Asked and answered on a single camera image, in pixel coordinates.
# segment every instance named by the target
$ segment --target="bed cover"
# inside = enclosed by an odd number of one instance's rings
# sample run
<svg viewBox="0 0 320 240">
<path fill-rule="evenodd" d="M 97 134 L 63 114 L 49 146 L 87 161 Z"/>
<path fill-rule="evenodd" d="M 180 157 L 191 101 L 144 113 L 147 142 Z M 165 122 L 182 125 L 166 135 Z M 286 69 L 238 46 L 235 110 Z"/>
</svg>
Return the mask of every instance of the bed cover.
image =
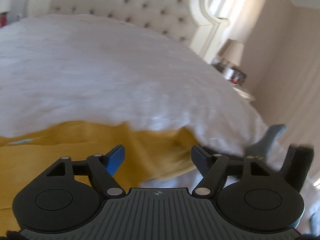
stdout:
<svg viewBox="0 0 320 240">
<path fill-rule="evenodd" d="M 135 130 L 186 126 L 204 144 L 241 154 L 266 125 L 223 77 L 176 41 L 90 15 L 30 17 L 0 31 L 0 136 L 13 137 L 70 120 L 129 121 Z M 268 163 L 278 169 L 276 143 Z M 193 170 L 142 187 L 189 187 Z M 299 230 L 320 205 L 307 181 Z"/>
</svg>

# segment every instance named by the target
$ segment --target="mustard yellow blanket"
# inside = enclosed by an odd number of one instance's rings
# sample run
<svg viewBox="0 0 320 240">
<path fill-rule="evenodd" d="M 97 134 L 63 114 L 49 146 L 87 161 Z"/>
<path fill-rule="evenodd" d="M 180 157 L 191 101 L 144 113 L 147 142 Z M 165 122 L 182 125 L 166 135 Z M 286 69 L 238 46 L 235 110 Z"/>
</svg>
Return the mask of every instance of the mustard yellow blanket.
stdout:
<svg viewBox="0 0 320 240">
<path fill-rule="evenodd" d="M 58 158 L 84 160 L 95 153 L 105 154 L 117 144 L 124 145 L 126 156 L 115 179 L 125 190 L 194 168 L 190 149 L 197 141 L 185 128 L 132 131 L 127 123 L 108 126 L 78 121 L 16 138 L 0 137 L 0 236 L 6 230 L 19 230 L 11 210 L 14 196 Z M 85 177 L 76 179 L 88 183 Z"/>
</svg>

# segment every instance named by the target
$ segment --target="beige lampshade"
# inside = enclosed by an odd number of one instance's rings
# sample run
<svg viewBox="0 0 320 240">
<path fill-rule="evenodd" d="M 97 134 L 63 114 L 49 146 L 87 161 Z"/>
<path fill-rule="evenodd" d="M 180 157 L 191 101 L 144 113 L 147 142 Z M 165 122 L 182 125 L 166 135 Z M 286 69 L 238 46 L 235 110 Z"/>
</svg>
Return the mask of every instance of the beige lampshade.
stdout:
<svg viewBox="0 0 320 240">
<path fill-rule="evenodd" d="M 236 40 L 231 40 L 222 54 L 222 58 L 235 66 L 240 66 L 244 45 Z"/>
<path fill-rule="evenodd" d="M 11 11 L 12 0 L 0 0 L 0 13 Z"/>
</svg>

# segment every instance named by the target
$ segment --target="crosshair symbol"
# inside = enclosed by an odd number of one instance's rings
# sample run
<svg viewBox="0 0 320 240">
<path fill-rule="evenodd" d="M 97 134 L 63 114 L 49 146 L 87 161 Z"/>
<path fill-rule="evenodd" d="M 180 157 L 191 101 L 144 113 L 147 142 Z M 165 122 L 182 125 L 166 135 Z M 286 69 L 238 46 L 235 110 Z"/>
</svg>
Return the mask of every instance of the crosshair symbol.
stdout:
<svg viewBox="0 0 320 240">
<path fill-rule="evenodd" d="M 163 192 L 161 192 L 160 190 L 155 192 L 155 195 L 157 195 L 158 197 L 161 196 L 163 194 Z"/>
</svg>

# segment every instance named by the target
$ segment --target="lamp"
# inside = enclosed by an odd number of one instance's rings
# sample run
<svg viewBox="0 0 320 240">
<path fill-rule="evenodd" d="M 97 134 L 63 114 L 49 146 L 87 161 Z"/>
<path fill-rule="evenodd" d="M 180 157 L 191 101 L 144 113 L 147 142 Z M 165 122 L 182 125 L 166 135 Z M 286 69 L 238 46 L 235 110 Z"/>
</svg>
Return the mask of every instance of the lamp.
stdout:
<svg viewBox="0 0 320 240">
<path fill-rule="evenodd" d="M 12 0 L 0 0 L 0 14 L 11 11 Z"/>
<path fill-rule="evenodd" d="M 244 50 L 244 45 L 236 40 L 230 40 L 226 50 L 221 55 L 222 62 L 226 65 L 222 74 L 225 79 L 230 79 L 233 75 L 234 70 L 232 66 L 240 66 L 241 58 Z"/>
</svg>

